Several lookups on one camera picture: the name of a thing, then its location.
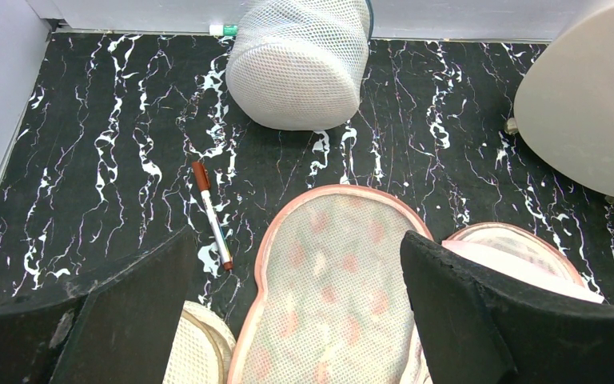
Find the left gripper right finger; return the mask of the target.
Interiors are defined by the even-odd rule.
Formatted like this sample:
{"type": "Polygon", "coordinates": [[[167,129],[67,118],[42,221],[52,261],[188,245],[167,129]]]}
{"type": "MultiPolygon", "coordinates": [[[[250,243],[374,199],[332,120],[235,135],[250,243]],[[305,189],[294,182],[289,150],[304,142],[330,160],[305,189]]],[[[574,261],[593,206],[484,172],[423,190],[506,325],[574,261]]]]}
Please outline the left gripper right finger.
{"type": "Polygon", "coordinates": [[[614,306],[536,287],[408,231],[401,267],[435,383],[614,383],[614,306]]]}

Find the pink bra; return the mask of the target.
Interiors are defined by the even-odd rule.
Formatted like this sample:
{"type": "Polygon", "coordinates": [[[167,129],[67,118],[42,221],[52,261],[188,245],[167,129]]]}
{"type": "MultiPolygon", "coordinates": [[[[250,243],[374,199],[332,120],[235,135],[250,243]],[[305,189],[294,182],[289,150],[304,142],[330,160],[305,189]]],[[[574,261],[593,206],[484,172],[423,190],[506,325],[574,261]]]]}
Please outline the pink bra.
{"type": "Polygon", "coordinates": [[[491,246],[457,240],[444,240],[441,245],[462,258],[508,275],[530,286],[536,286],[543,290],[587,302],[598,304],[604,302],[603,296],[591,292],[583,285],[577,285],[574,282],[558,277],[534,265],[532,262],[525,261],[513,254],[497,250],[491,246]]]}

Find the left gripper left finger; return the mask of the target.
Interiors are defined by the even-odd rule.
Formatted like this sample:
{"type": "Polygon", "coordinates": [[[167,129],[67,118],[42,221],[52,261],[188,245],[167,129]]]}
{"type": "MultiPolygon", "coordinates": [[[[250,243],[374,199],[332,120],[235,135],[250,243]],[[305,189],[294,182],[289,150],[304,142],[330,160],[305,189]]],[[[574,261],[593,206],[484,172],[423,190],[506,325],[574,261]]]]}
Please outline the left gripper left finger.
{"type": "Polygon", "coordinates": [[[0,383],[160,383],[196,263],[184,229],[0,303],[0,383]]]}

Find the strawberry print mesh laundry bag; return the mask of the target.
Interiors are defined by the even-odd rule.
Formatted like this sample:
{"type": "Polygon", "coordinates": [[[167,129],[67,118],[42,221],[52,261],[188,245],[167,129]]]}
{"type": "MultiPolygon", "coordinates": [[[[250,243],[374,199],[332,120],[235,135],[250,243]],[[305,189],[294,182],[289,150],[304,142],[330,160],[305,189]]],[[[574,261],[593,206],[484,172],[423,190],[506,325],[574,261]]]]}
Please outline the strawberry print mesh laundry bag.
{"type": "Polygon", "coordinates": [[[255,263],[231,383],[429,383],[400,262],[413,209],[363,186],[305,192],[280,210],[255,263]]]}

